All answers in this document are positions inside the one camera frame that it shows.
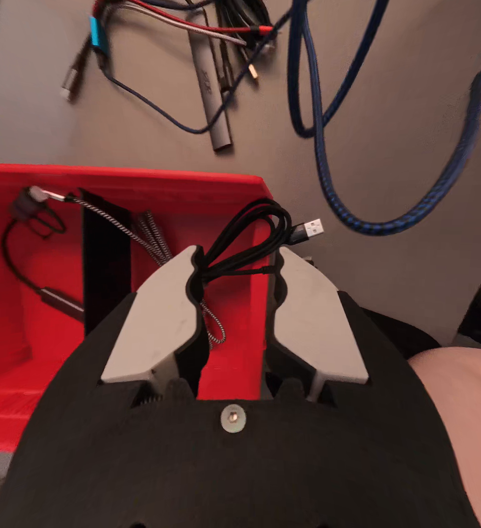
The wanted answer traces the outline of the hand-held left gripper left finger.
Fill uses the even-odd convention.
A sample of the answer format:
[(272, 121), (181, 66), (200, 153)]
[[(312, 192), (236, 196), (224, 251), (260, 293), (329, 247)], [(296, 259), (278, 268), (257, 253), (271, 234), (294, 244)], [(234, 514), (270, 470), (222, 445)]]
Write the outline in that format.
[(138, 288), (101, 374), (103, 383), (146, 381), (164, 394), (173, 379), (184, 379), (198, 395), (210, 345), (204, 298), (202, 246), (189, 246)]

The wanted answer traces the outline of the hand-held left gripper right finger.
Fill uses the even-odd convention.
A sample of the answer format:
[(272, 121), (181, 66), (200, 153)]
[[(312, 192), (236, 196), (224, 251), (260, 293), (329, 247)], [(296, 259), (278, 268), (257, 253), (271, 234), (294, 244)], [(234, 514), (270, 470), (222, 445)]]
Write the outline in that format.
[(275, 268), (266, 324), (270, 373), (299, 379), (311, 402), (319, 401), (328, 381), (365, 384), (369, 374), (338, 288), (287, 247), (278, 250)]

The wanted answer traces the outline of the red plastic bin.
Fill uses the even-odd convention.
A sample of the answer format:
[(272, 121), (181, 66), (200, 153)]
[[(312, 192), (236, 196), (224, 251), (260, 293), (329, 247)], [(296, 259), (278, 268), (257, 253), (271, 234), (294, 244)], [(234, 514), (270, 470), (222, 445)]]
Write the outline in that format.
[[(0, 239), (10, 206), (22, 188), (59, 195), (80, 189), (125, 208), (131, 228), (150, 211), (173, 254), (198, 244), (207, 251), (237, 212), (270, 191), (254, 175), (129, 168), (0, 164)], [(83, 304), (81, 206), (51, 201), (67, 227), (42, 240), (26, 224), (14, 228), (9, 251), (22, 274)], [(131, 241), (132, 292), (157, 270)], [(6, 267), (0, 251), (0, 452), (15, 451), (38, 400), (63, 362), (85, 337), (84, 323), (39, 300)]]

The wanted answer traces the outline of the tangle of assorted cables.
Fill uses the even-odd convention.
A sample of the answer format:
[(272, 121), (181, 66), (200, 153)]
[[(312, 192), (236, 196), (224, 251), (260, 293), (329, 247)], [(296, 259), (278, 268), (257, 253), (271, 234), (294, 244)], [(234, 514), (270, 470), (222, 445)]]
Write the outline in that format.
[(189, 33), (203, 35), (205, 37), (216, 39), (219, 41), (229, 42), (236, 46), (246, 47), (249, 40), (252, 39), (257, 44), (252, 51), (252, 55), (245, 62), (244, 69), (241, 70), (237, 78), (231, 84), (229, 94), (223, 100), (218, 109), (211, 115), (207, 121), (207, 125), (203, 128), (194, 129), (183, 125), (175, 120), (171, 115), (151, 102), (149, 99), (142, 96), (140, 93), (131, 89), (127, 85), (119, 82), (112, 75), (112, 58), (110, 53), (110, 44), (106, 33), (106, 25), (108, 20), (109, 7), (108, 1), (95, 4), (92, 9), (92, 16), (90, 17), (91, 26), (91, 45), (96, 53), (99, 69), (105, 78), (119, 89), (124, 90), (131, 96), (136, 97), (141, 102), (149, 106), (151, 109), (158, 112), (161, 116), (166, 118), (169, 122), (174, 124), (178, 129), (192, 135), (201, 135), (211, 131), (212, 127), (219, 120), (225, 112), (227, 106), (230, 104), (238, 85), (243, 80), (244, 76), (250, 71), (254, 60), (263, 51), (264, 47), (273, 41), (282, 25), (288, 20), (284, 15), (276, 24), (245, 24), (241, 27), (236, 26), (208, 26), (198, 24), (189, 20), (182, 19), (176, 15), (172, 15), (167, 10), (187, 10), (191, 14), (195, 14), (198, 10), (203, 10), (207, 5), (217, 3), (216, 1), (201, 1), (199, 3), (182, 5), (174, 1), (111, 1), (115, 9), (137, 10), (150, 15), (163, 23), (167, 23), (176, 28), (185, 30)]

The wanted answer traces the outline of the person's right forearm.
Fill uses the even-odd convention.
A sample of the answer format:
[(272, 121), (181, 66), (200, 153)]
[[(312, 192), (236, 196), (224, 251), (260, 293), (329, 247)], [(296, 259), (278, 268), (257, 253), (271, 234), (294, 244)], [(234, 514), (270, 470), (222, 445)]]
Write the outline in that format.
[(464, 489), (481, 525), (481, 349), (436, 348), (417, 354), (409, 363), (446, 427)]

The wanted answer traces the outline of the black bin divider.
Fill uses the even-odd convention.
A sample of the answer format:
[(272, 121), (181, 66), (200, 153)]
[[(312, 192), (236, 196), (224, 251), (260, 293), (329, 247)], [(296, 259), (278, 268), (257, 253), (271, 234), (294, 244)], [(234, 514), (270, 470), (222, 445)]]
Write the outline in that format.
[(132, 291), (131, 238), (118, 228), (131, 228), (130, 212), (80, 189), (83, 251), (85, 336), (90, 334)]

